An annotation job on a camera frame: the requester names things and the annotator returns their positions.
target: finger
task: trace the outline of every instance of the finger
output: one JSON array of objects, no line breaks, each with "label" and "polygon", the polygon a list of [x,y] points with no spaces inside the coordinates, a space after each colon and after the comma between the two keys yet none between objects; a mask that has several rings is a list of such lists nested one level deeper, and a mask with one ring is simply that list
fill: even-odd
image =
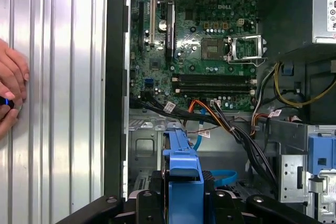
[{"label": "finger", "polygon": [[11,127],[17,122],[17,115],[19,114],[18,110],[10,110],[5,118],[0,123],[0,139],[2,139]]},{"label": "finger", "polygon": [[18,51],[7,48],[6,54],[11,58],[11,60],[18,66],[21,71],[23,78],[28,81],[29,80],[29,67],[25,57],[20,54]]},{"label": "finger", "polygon": [[0,120],[2,120],[9,111],[10,107],[8,105],[0,106]]},{"label": "finger", "polygon": [[13,100],[15,98],[14,94],[12,92],[10,92],[8,87],[3,85],[1,82],[0,82],[0,96],[2,96],[3,98],[6,98],[8,100]]},{"label": "finger", "polygon": [[23,102],[19,84],[12,71],[2,62],[0,62],[0,79],[2,80],[3,85],[8,87],[15,96],[13,102],[17,105],[22,105]]},{"label": "finger", "polygon": [[0,62],[2,62],[7,68],[9,68],[10,71],[12,71],[17,80],[17,83],[19,84],[22,99],[26,99],[27,90],[19,67],[9,57],[0,57]]}]

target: blue connector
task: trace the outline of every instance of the blue connector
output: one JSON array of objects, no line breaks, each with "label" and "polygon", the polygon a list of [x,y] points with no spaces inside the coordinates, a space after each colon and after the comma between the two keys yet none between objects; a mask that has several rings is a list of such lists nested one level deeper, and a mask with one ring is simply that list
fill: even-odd
[{"label": "blue connector", "polygon": [[154,86],[154,79],[153,78],[147,78],[147,79],[145,79],[145,86],[146,87],[152,87],[152,86]]}]

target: pci slot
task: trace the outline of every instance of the pci slot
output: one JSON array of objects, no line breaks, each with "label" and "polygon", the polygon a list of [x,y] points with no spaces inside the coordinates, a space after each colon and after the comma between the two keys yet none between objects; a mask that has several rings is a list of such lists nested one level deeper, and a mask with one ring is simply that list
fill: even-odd
[{"label": "pci slot", "polygon": [[139,26],[138,26],[139,51],[142,51],[143,48],[143,22],[144,22],[144,3],[139,2]]},{"label": "pci slot", "polygon": [[166,60],[170,62],[174,57],[175,5],[167,4],[167,33],[166,33]]},{"label": "pci slot", "polygon": [[150,0],[149,44],[155,44],[156,0]]}]

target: blue release tab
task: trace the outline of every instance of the blue release tab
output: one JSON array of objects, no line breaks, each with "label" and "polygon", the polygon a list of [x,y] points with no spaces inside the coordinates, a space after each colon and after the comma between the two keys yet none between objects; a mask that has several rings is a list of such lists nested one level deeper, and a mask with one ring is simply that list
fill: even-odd
[{"label": "blue release tab", "polygon": [[321,170],[336,168],[336,137],[312,135],[308,138],[308,171],[318,175]]}]

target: blue plastic bracket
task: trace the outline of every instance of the blue plastic bracket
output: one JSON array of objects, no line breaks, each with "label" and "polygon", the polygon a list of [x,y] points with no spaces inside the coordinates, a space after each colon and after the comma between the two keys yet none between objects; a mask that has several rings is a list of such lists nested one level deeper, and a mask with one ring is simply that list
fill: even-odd
[{"label": "blue plastic bracket", "polygon": [[203,224],[204,180],[196,150],[190,148],[188,138],[181,129],[164,134],[170,141],[170,150],[163,151],[164,157],[169,160],[170,170],[169,223]]},{"label": "blue plastic bracket", "polygon": [[310,135],[308,138],[308,171],[319,175],[321,170],[336,168],[336,137]]}]

